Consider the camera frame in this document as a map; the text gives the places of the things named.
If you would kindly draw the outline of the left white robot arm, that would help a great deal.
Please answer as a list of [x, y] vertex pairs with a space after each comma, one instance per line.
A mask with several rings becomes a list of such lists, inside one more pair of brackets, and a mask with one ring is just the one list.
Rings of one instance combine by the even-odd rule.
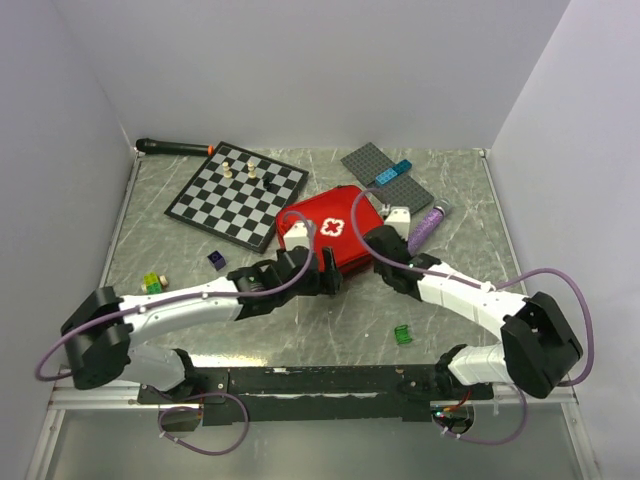
[[149, 340], [201, 324], [266, 315], [298, 296], [334, 295], [342, 280], [330, 248], [315, 254], [296, 247], [168, 293], [119, 296], [111, 287], [98, 288], [61, 328], [73, 384], [91, 390], [127, 379], [150, 384], [176, 402], [187, 401], [198, 379], [186, 354], [153, 350]]

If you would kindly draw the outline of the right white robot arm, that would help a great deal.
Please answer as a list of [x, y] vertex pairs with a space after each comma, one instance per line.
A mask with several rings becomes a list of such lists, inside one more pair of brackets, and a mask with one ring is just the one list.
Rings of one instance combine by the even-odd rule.
[[364, 243], [374, 271], [396, 292], [452, 311], [497, 339], [443, 356], [436, 385], [445, 397], [458, 398], [471, 385], [502, 383], [544, 399], [581, 360], [582, 345], [552, 296], [499, 290], [429, 254], [412, 255], [391, 226], [374, 228]]

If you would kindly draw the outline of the red black medicine bag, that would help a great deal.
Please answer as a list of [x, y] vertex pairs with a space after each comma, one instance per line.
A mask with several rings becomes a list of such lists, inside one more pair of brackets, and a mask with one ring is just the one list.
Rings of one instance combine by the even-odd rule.
[[351, 208], [361, 189], [355, 185], [337, 186], [311, 198], [283, 208], [276, 216], [279, 243], [285, 246], [285, 235], [299, 220], [289, 211], [302, 214], [315, 227], [314, 246], [319, 257], [319, 269], [324, 270], [322, 248], [332, 249], [336, 266], [345, 277], [366, 270], [372, 257], [357, 240], [351, 222]]

